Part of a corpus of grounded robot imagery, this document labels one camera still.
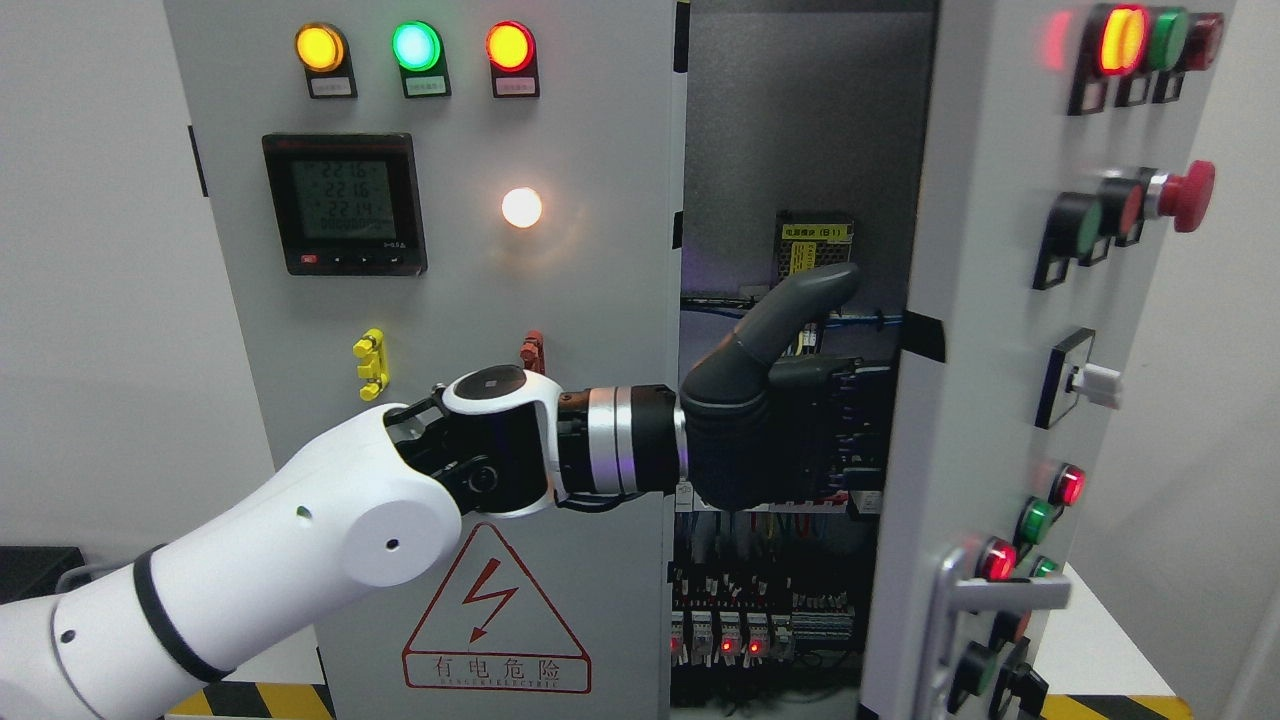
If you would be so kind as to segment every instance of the lightning bolt symbol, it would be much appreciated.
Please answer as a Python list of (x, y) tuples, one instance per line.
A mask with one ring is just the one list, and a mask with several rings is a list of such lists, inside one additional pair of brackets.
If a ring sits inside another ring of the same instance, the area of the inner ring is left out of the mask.
[(485, 564), (484, 570), (480, 571), (480, 577), (476, 578), (475, 584), (471, 585), (471, 589), (467, 592), (467, 597), (462, 598), (462, 605), (471, 605), (472, 602), (480, 602), (481, 600), (493, 600), (495, 597), (502, 598), (498, 602), (498, 606), (493, 609), (493, 612), (490, 612), (489, 616), (485, 618), (485, 621), (481, 623), (479, 628), (471, 628), (471, 642), (476, 642), (477, 639), (485, 635), (485, 628), (494, 618), (498, 616), (499, 612), (502, 612), (503, 606), (511, 602), (511, 597), (516, 594), (516, 591), (520, 589), (518, 587), (516, 587), (516, 588), (507, 588), (503, 591), (494, 591), (485, 594), (476, 594), (477, 592), (480, 592), (480, 588), (483, 588), (484, 584), (489, 582), (489, 578), (492, 578), (493, 574), (498, 571), (499, 565), (502, 565), (500, 560), (498, 560), (497, 557), (490, 557), (489, 562)]

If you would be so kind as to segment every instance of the digital meter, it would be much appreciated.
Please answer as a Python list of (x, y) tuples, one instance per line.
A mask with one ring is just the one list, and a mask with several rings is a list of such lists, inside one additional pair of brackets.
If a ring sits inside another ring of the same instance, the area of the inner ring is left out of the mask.
[(408, 133), (262, 137), (284, 265), (294, 275), (426, 269)]

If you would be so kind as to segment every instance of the high voltage warning sign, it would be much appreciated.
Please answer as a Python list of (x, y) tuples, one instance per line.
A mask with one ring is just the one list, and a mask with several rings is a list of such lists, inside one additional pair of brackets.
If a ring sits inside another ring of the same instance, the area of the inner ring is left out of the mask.
[(411, 688), (591, 692), (591, 657), (489, 523), (462, 544), (403, 660)]

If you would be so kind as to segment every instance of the silver metal ring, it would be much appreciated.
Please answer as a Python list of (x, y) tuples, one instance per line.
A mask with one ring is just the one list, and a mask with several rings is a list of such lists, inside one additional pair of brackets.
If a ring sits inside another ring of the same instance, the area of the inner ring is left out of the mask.
[(685, 434), (685, 409), (676, 398), (676, 409), (672, 413), (671, 429), (676, 433), (676, 455), (680, 457), (680, 479), (689, 479), (689, 437)]
[(1148, 220), (1160, 219), (1160, 196), (1165, 192), (1166, 182), (1169, 182), (1169, 173), (1156, 173), (1147, 183), (1147, 197), (1142, 201), (1142, 214)]
[(602, 495), (622, 493), (613, 423), (616, 391), (612, 387), (594, 387), (586, 396), (586, 448), (591, 454), (591, 484)]
[(631, 387), (620, 387), (614, 400), (614, 430), (618, 452), (618, 487), (622, 493), (640, 492), (636, 484), (636, 451), (631, 445)]

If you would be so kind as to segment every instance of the yellow label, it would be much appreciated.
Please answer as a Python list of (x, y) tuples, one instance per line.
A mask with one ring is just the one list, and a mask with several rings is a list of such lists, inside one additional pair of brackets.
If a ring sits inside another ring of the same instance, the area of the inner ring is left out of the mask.
[(791, 270), (790, 274), (803, 273), (805, 270), (812, 270), (814, 265), (818, 264), (818, 243), (817, 242), (794, 242), (791, 243)]
[(836, 245), (852, 242), (852, 227), (847, 224), (795, 223), (782, 225), (782, 240), (814, 240)]

